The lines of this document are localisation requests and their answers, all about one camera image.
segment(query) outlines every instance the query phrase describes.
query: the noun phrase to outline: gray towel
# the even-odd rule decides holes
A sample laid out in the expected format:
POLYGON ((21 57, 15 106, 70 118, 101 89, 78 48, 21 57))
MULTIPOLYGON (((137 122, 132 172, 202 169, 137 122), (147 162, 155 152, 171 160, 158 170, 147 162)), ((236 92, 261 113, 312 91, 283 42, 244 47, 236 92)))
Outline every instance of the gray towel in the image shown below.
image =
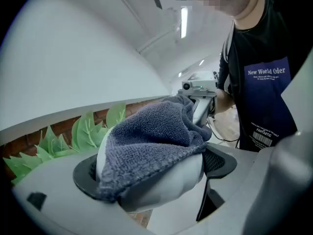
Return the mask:
POLYGON ((131 186, 205 151, 212 133, 192 123, 193 105, 182 95, 167 97, 113 128, 98 189, 103 200, 115 202, 131 186))

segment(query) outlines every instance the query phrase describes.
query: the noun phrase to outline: fluorescent light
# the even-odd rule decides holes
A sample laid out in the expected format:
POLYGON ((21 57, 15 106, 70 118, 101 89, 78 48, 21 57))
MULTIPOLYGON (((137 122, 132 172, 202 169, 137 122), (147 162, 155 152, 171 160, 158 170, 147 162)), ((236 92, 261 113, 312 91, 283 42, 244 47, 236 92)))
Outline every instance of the fluorescent light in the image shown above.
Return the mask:
POLYGON ((181 9, 181 38, 184 38, 187 34, 187 19, 188 8, 184 7, 181 9))

